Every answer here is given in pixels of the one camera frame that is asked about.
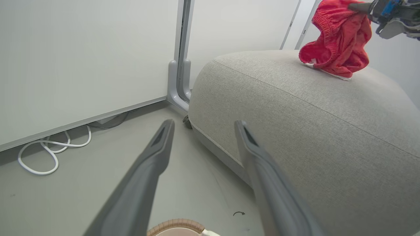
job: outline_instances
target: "blue component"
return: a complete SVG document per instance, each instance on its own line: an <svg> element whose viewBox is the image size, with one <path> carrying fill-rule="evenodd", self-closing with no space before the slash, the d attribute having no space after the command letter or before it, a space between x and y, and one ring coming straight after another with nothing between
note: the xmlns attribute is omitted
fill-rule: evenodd
<svg viewBox="0 0 420 236"><path fill-rule="evenodd" d="M390 0L383 9L381 15L388 18L391 15L392 10L395 8L395 6L398 6L399 3L400 0Z"/></svg>

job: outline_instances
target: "gray floor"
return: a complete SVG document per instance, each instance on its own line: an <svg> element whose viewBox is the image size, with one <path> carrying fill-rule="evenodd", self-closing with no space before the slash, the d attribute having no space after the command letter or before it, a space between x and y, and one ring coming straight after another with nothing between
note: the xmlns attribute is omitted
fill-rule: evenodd
<svg viewBox="0 0 420 236"><path fill-rule="evenodd" d="M130 113L109 130L92 129L85 147L57 154L59 168L35 176L16 161L20 147L0 152L0 235L82 235L160 124L175 121L171 158L160 176L149 228L188 218L220 235L263 235L253 192L182 125L185 114L167 102ZM85 126L69 131L72 143L87 139ZM63 134L53 140L64 141ZM24 153L35 170L54 166L39 144ZM242 211L245 215L234 212Z"/></svg>

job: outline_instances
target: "metal frame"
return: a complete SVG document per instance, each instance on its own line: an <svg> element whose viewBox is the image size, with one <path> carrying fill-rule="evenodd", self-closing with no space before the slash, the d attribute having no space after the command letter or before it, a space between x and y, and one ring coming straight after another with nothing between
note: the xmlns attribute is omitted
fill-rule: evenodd
<svg viewBox="0 0 420 236"><path fill-rule="evenodd" d="M281 43L280 50L283 49L284 44L286 43L287 36L289 35L294 18L296 17L297 11L299 10L300 2L301 0L299 0L299 2L297 3L296 9L294 10L293 16L291 17L291 21L290 21L289 27L287 28L286 35L284 35L283 42Z"/></svg>
<svg viewBox="0 0 420 236"><path fill-rule="evenodd" d="M314 6L312 7L312 10L311 10L311 13L309 14L308 20L306 21L306 24L305 24L305 27L303 28L302 34L300 35L299 40L296 43L296 47L294 48L295 50L298 50L300 48L300 45L303 42L303 38L305 38L305 33L312 23L312 17L314 17L315 11L318 8L318 5L319 5L320 2L321 2L321 0L315 0Z"/></svg>
<svg viewBox="0 0 420 236"><path fill-rule="evenodd" d="M188 113L191 91L189 75L191 61L186 58L188 52L194 0L178 1L176 20L176 38L174 60L168 66L168 101Z"/></svg>

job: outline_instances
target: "red towel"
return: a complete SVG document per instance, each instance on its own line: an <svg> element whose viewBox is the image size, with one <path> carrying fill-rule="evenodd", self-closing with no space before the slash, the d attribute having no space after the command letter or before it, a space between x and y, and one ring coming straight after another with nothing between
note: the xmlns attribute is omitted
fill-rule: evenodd
<svg viewBox="0 0 420 236"><path fill-rule="evenodd" d="M321 31L316 41L302 47L300 60L344 80L369 63L363 49L372 37L370 20L365 14L347 9L356 0L323 0L312 18Z"/></svg>

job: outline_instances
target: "baseboard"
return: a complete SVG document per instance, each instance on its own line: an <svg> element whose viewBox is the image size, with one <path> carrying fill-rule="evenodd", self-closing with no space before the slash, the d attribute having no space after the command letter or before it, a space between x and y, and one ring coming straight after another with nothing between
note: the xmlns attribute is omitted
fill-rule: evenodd
<svg viewBox="0 0 420 236"><path fill-rule="evenodd" d="M31 135L31 136L28 136L28 137L25 137L25 138L21 138L21 139L15 140L15 141L11 141L11 142L0 145L0 152L4 151L6 149L10 149L12 147L16 147L16 146L19 146L19 145L22 145L22 144L25 144L25 143L29 143L29 142L34 141L34 140L38 140L38 139L53 135L53 134L58 134L60 132L63 132L63 131L66 131L66 130L69 130L69 129L72 129L72 128L75 128L75 127L78 127L78 126L89 124L89 123L92 123L94 121L102 120L102 119L108 118L108 117L113 116L113 115L118 115L118 114L121 114L121 113L124 113L124 112L127 112L127 111L131 111L131 110L134 110L134 109L137 109L137 108L140 108L140 107L144 107L144 106L156 103L156 102L161 102L161 101L164 101L164 100L166 100L166 96L165 97L159 97L159 98L147 101L147 102L142 102L142 103L139 103L139 104L136 104L136 105L126 107L126 108L111 111L111 112L108 112L108 113L104 113L104 114L101 114L101 115L97 115L97 116L87 118L87 119L84 119L84 120L81 120L81 121L77 121L77 122L74 122L74 123L71 123L71 124L68 124L68 125L65 125L65 126L60 126L60 127L57 127L57 128L53 128L53 129L50 129L50 130L47 130L47 131L44 131L44 132L41 132L41 133L37 133L37 134Z"/></svg>

